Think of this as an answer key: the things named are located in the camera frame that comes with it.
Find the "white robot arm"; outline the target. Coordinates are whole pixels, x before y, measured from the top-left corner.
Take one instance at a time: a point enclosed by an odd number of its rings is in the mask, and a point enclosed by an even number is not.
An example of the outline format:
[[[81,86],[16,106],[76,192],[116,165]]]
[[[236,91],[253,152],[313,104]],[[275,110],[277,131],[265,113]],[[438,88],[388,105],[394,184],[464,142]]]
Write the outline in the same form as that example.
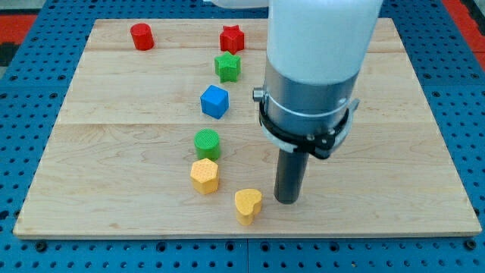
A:
[[[212,2],[268,9],[264,85],[253,92],[264,134],[284,152],[328,158],[352,126],[352,91],[383,0]]]

